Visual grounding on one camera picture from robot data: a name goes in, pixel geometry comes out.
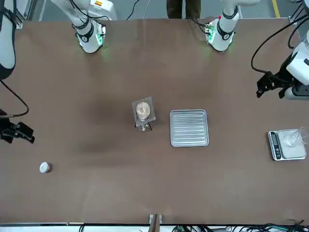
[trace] wire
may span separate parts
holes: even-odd
[[[84,232],[84,228],[85,228],[85,226],[84,226],[84,225],[83,225],[83,226],[80,226],[80,228],[79,228],[78,232]]]
[[[295,19],[297,19],[299,17],[299,15],[303,12],[304,8],[301,9],[301,11],[295,16]]]
[[[185,19],[190,19],[192,20],[195,24],[198,24],[200,26],[205,26],[207,23],[205,24],[202,24],[202,23],[199,23],[198,20],[196,18],[190,18],[190,17],[186,17]]]
[[[133,9],[132,9],[132,12],[131,12],[131,14],[126,18],[126,20],[129,20],[129,18],[133,15],[133,13],[134,13],[134,8],[135,8],[135,5],[136,5],[136,3],[138,3],[140,0],[137,0],[135,3],[134,3],[134,5],[133,5]]]
[[[148,6],[149,6],[149,3],[151,2],[151,0],[149,0],[148,1],[148,3],[147,3],[147,6],[146,6],[146,8],[145,8],[145,13],[144,13],[144,17],[143,17],[143,19],[145,19],[145,16],[146,16],[146,11],[147,11],[147,8],[148,8]]]
[[[294,49],[294,47],[291,46],[291,39],[292,39],[293,35],[294,35],[295,32],[298,30],[298,28],[299,28],[301,25],[303,25],[303,24],[304,24],[306,21],[308,21],[308,20],[309,20],[309,18],[306,18],[306,19],[304,19],[303,21],[301,21],[301,22],[297,25],[297,27],[292,31],[292,34],[290,35],[289,41],[288,41],[288,47],[289,47],[290,49]]]
[[[19,97],[13,90],[11,90],[11,88],[8,87],[2,80],[0,80],[0,82],[3,84],[4,87],[7,88],[7,90],[9,90],[15,97],[17,97],[25,105],[25,107],[27,108],[26,111],[21,113],[21,114],[17,114],[17,115],[1,115],[0,119],[1,118],[21,117],[21,116],[24,116],[27,113],[29,113],[30,110],[29,110],[29,107],[28,107],[27,103],[25,103],[25,101],[22,100],[21,97]]]
[[[100,17],[92,17],[92,16],[90,16],[88,13],[84,13],[77,5],[76,5],[76,3],[73,1],[73,0],[69,0],[70,1],[70,3],[71,3],[71,5],[73,6],[73,8],[76,8],[80,13],[82,13],[83,15],[85,15],[85,16],[87,16],[87,17],[89,17],[89,18],[91,18],[91,19],[98,19],[98,18],[106,18],[106,19],[108,19],[108,21],[110,21],[110,18],[108,18],[107,16],[100,16]]]
[[[262,70],[262,69],[258,69],[256,67],[254,67],[253,65],[253,61],[254,61],[254,58],[256,56],[256,54],[258,53],[258,51],[261,49],[261,47],[263,47],[264,44],[266,44],[267,41],[269,41],[272,37],[276,36],[277,34],[279,34],[280,32],[282,32],[283,30],[287,29],[288,27],[290,27],[291,25],[293,25],[294,23],[304,19],[305,17],[307,17],[306,15],[304,16],[301,16],[300,18],[294,20],[293,22],[289,23],[288,25],[284,26],[283,28],[281,28],[280,30],[276,31],[275,33],[273,33],[272,35],[270,35],[266,40],[264,40],[264,42],[261,43],[261,45],[257,48],[257,50],[254,52],[252,58],[251,58],[251,68],[257,72],[260,72],[260,73],[264,73],[264,74],[271,74],[271,72],[268,72],[268,71],[265,71],[265,70]]]
[[[201,30],[204,34],[206,34],[206,35],[210,35],[210,33],[206,32],[206,31],[205,31],[205,30],[203,30],[203,28],[202,28],[202,27],[204,27],[204,28],[205,28],[205,26],[206,26],[206,24],[207,24],[207,23],[202,24],[202,23],[198,22],[198,20],[197,20],[197,19],[190,18],[190,17],[186,17],[185,19],[190,19],[190,20],[192,20],[192,22],[194,22],[195,24],[197,24],[197,25],[198,25],[198,27],[199,27],[199,29],[200,29],[200,30]]]
[[[193,227],[193,226],[191,226],[191,231],[192,230],[194,230],[195,232],[197,232],[197,230]]]
[[[299,6],[298,6],[298,8],[296,9],[296,11],[294,11],[294,13],[292,14],[292,16],[291,16],[291,18],[293,18],[293,16],[296,14],[296,12],[299,10],[299,8],[302,6],[302,4],[300,4]]]

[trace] kitchen scale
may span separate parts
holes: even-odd
[[[305,145],[301,140],[301,135],[297,136],[295,139],[294,147],[286,142],[288,136],[298,132],[298,129],[293,129],[270,131],[268,133],[272,157],[274,160],[303,160],[307,156]]]

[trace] metal tray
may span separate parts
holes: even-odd
[[[172,110],[169,114],[169,122],[172,146],[208,145],[209,136],[205,110]]]

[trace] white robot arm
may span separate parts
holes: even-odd
[[[72,21],[72,25],[77,32],[79,44],[85,52],[94,53],[103,46],[105,26],[95,21],[93,16],[89,17],[88,15],[89,5],[93,0],[52,1],[63,10]],[[103,10],[101,6],[103,2],[109,1],[97,0],[94,2],[94,4],[98,4],[96,12]],[[113,4],[111,2],[108,4],[108,9],[113,9]],[[16,0],[0,0],[0,82],[26,106],[27,110],[22,114],[8,115],[0,109],[0,140],[12,143],[13,138],[22,138],[33,143],[35,139],[33,136],[33,129],[22,122],[17,124],[10,122],[10,118],[27,114],[29,108],[27,104],[3,82],[4,79],[11,75],[15,68],[14,41],[16,11]]]
[[[16,0],[0,1],[0,80],[7,78],[15,67]]]
[[[85,52],[94,53],[103,45],[105,26],[88,17],[91,0],[52,0],[52,2],[72,21],[80,46]],[[0,0],[0,80],[11,75],[15,67],[15,18],[16,0]]]
[[[303,6],[309,15],[309,0],[303,0]],[[269,90],[282,88],[279,92],[280,98],[309,100],[309,31],[281,65],[279,72],[276,74],[265,73],[257,82],[257,88],[258,98]]]
[[[222,0],[222,16],[207,25],[206,40],[217,51],[225,51],[232,43],[239,20],[239,5],[255,5],[260,0]]]
[[[87,53],[96,52],[104,42],[106,28],[88,16],[90,0],[51,0],[72,21],[80,46]]]

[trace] table surface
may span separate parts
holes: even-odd
[[[6,83],[30,106],[33,145],[0,145],[0,222],[287,224],[309,221],[307,159],[274,161],[267,132],[305,126],[308,102],[257,99],[250,68],[258,45],[287,19],[248,19],[218,53],[187,20],[111,22],[95,54],[69,23],[27,23]],[[256,66],[279,69],[291,29]],[[134,129],[131,103],[152,96],[152,132]],[[23,106],[0,87],[1,108]],[[169,113],[205,109],[207,147],[170,144]],[[42,162],[49,174],[39,172]]]

